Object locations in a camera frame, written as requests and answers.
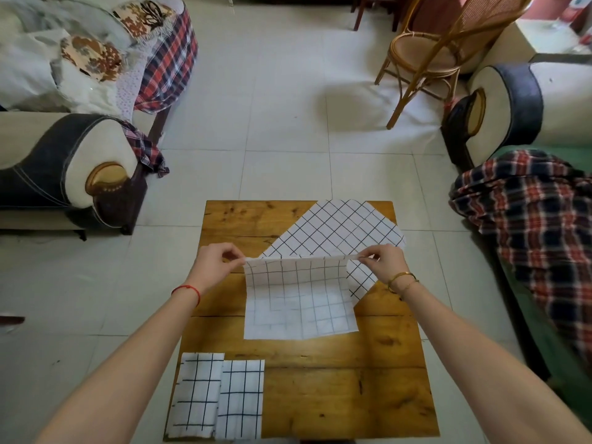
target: rattan chair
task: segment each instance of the rattan chair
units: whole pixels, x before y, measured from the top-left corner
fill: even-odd
[[[403,20],[403,32],[391,42],[387,58],[374,81],[376,85],[380,84],[385,73],[399,81],[399,102],[387,129],[395,125],[404,107],[420,90],[444,100],[448,108],[454,98],[461,66],[496,39],[507,25],[520,18],[532,3],[532,0],[467,0],[448,31],[437,35],[409,29],[422,1],[411,2]],[[395,72],[387,68],[391,63]],[[401,75],[399,67],[413,73],[411,80]],[[448,86],[446,97],[429,90],[428,86],[437,80]],[[409,84],[404,94],[402,81]]]

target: tile floor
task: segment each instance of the tile floor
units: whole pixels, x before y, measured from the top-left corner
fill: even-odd
[[[393,130],[384,127],[397,86],[388,76],[373,81],[393,37],[390,17],[367,10],[352,32],[348,6],[186,2],[199,57],[162,143],[172,173],[150,181],[133,237],[0,237],[0,309],[27,317],[0,335],[2,442],[29,442],[167,298],[191,264],[208,199],[393,201],[422,282],[519,355],[488,261],[447,205],[456,172],[438,129],[441,105],[419,94]],[[484,444],[423,344],[442,435],[389,441]],[[135,443],[161,442],[175,359]]]

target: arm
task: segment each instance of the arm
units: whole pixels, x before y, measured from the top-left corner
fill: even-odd
[[[359,260],[384,283],[409,268],[403,251],[370,246]],[[391,283],[460,388],[491,444],[585,444],[592,435],[541,379],[409,275]]]
[[[231,243],[202,247],[184,285],[204,295],[244,263]],[[66,399],[37,444],[129,443],[197,303],[195,291],[176,290]]]

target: wooden table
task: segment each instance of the wooden table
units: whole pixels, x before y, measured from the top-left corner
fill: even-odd
[[[315,201],[208,201],[200,246],[231,241],[258,257]],[[391,202],[371,201],[396,221]],[[265,359],[262,438],[438,436],[417,321],[380,282],[355,306],[359,332],[302,341],[243,340],[242,268],[204,296],[183,352]]]

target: finger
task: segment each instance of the finger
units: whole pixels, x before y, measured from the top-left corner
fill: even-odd
[[[243,257],[240,257],[238,259],[229,261],[227,263],[227,265],[230,268],[230,270],[233,271],[233,270],[237,269],[238,267],[243,266],[245,264],[245,262],[246,262],[245,259]]]
[[[382,245],[369,246],[358,254],[358,257],[380,256]]]
[[[234,243],[218,243],[218,245],[220,246],[223,257],[226,257],[228,260],[245,258],[243,252]]]
[[[378,264],[378,262],[376,260],[369,259],[368,257],[359,257],[358,260],[360,261],[360,263],[363,263],[368,268],[370,268],[370,271],[372,271],[372,272],[374,272],[374,269],[376,268],[376,265]]]

